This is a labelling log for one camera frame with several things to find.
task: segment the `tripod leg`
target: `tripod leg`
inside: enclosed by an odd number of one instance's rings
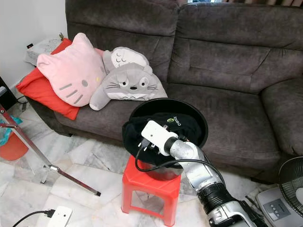
[[[62,171],[59,167],[57,167],[57,166],[51,166],[51,169],[57,171],[57,173],[60,174],[61,176],[64,176],[67,179],[69,179],[69,180],[75,182],[76,184],[80,185],[81,187],[89,190],[90,192],[94,193],[96,196],[100,196],[101,195],[101,192],[98,192],[97,190],[89,187],[88,185],[86,185],[85,183],[79,181],[78,179],[74,178],[73,176],[67,174],[66,172]]]
[[[45,183],[46,182],[49,171],[50,171],[50,168],[47,168],[47,170],[45,170],[45,174],[44,174],[42,180],[40,181],[40,183]]]
[[[15,123],[15,121],[10,117],[10,115],[5,111],[3,106],[0,104],[0,117],[3,117],[4,122],[6,125],[3,124],[5,127],[10,127],[14,131],[14,133],[21,139],[21,141],[27,145],[28,148],[33,150],[39,158],[46,164],[46,166],[52,170],[57,171],[58,174],[66,177],[67,179],[77,183],[78,185],[84,187],[85,189],[91,191],[97,196],[100,196],[101,193],[96,191],[95,189],[89,187],[88,185],[82,183],[81,181],[77,180],[76,178],[70,176],[66,172],[62,171],[59,167],[54,166],[48,159],[47,157],[39,150],[39,148],[32,142],[32,140],[22,131],[21,128],[18,127],[18,125]],[[46,182],[47,175],[42,179],[42,183]]]

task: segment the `electrical outlet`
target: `electrical outlet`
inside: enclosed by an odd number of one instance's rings
[[[34,46],[33,44],[29,44],[29,45],[27,45],[27,48],[29,49],[29,48],[31,48],[32,46]]]
[[[57,207],[47,227],[65,227],[70,219],[71,213],[72,210],[68,207]]]

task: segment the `totoro plush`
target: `totoro plush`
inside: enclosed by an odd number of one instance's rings
[[[143,67],[149,65],[143,54],[123,46],[116,47],[113,51],[104,51],[103,63],[107,74],[111,70],[129,63],[137,63]]]
[[[167,97],[166,92],[149,65],[128,63],[111,70],[92,95],[89,105],[100,110],[111,99],[146,101]]]

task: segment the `plastic bag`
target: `plastic bag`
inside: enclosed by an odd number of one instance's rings
[[[11,118],[17,124],[22,123],[22,120],[20,118],[13,117],[13,116],[11,116]],[[12,132],[12,129],[10,129],[10,128],[0,127],[0,146],[3,146],[4,144],[6,144],[8,142],[11,132]]]

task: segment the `red plastic stool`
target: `red plastic stool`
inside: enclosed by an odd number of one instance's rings
[[[174,225],[181,175],[169,181],[159,181],[148,176],[146,173],[137,170],[134,162],[135,158],[130,156],[123,174],[122,211],[128,214],[129,210],[137,210],[163,219],[164,225],[166,226]],[[134,190],[153,194],[162,198],[164,200],[163,215],[132,206],[132,195]]]

